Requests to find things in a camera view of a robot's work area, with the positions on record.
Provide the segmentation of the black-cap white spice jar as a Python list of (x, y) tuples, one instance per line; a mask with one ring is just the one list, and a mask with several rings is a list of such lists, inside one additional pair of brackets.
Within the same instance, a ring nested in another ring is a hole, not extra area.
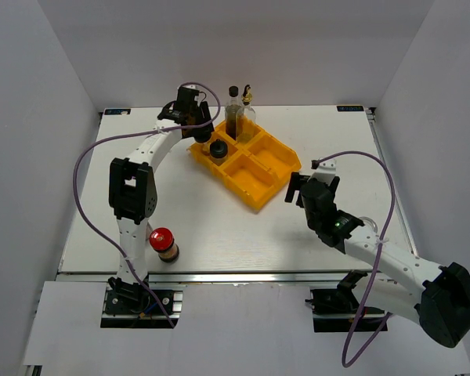
[(222, 165), (228, 158), (228, 145), (225, 141), (217, 139), (209, 146), (209, 155), (215, 165)]

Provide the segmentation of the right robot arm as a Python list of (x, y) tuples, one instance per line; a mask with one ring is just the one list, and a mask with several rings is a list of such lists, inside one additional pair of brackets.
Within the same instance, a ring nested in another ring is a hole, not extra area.
[(442, 266), (382, 240), (361, 219), (334, 202), (339, 178), (291, 174), (287, 202), (304, 209), (308, 227), (330, 248), (359, 259), (385, 274), (370, 282), (350, 272), (338, 285), (339, 305), (354, 313), (366, 306), (408, 319), (435, 342), (453, 348), (470, 330), (470, 274), (452, 262)]

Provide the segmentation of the clear glass jar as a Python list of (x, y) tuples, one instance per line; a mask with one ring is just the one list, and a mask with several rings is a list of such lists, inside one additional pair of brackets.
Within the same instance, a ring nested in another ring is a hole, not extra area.
[(371, 218), (369, 218), (369, 217), (367, 217), (367, 216), (360, 216), (360, 220), (361, 220), (366, 226), (369, 226), (375, 233), (378, 232), (378, 225), (377, 225), (377, 223), (376, 223), (373, 219), (371, 219)]

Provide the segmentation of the dark sauce bottle black cap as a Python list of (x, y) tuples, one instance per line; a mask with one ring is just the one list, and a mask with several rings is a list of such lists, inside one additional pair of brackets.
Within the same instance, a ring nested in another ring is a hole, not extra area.
[(228, 93), (229, 100), (225, 105), (226, 134), (235, 140), (237, 138), (237, 112), (241, 108), (239, 88), (232, 85)]

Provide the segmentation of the clear oil bottle gold spout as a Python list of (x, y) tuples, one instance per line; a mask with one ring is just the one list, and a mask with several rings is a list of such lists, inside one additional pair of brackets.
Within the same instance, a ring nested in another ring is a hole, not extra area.
[(252, 99), (251, 86), (245, 85), (241, 97), (242, 106), (236, 116), (236, 141), (238, 143), (248, 143), (255, 136), (256, 113), (251, 106)]

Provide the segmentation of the red-lid spice jar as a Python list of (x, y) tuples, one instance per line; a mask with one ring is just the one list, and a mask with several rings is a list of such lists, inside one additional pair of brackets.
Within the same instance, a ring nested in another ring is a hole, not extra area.
[(149, 242), (162, 262), (174, 262), (179, 257), (179, 247), (169, 229), (156, 228), (150, 234)]

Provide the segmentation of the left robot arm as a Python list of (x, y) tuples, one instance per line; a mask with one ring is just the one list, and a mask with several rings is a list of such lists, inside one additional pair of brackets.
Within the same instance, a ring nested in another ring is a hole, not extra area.
[(150, 293), (137, 284), (148, 275), (146, 264), (146, 230), (157, 206), (154, 173), (166, 154), (185, 138), (206, 140), (213, 132), (212, 118), (206, 100), (195, 84), (178, 88), (176, 100), (163, 107), (147, 136), (127, 157), (110, 163), (109, 204), (114, 211), (123, 250), (113, 286), (129, 287), (123, 303), (140, 313), (150, 303)]

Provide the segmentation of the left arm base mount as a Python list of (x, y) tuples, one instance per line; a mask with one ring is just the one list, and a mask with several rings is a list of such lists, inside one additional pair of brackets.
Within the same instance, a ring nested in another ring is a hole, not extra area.
[(172, 329), (182, 311), (183, 291), (154, 289), (152, 295), (139, 283), (107, 281), (101, 313), (103, 329)]

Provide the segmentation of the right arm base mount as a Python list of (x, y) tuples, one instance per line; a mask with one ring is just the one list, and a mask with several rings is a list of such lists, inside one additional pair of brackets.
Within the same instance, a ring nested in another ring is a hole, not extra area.
[(310, 291), (305, 304), (313, 312), (315, 333), (348, 333), (359, 307), (360, 298), (355, 298), (353, 288), (367, 282), (368, 273), (351, 271), (335, 288), (318, 288)]

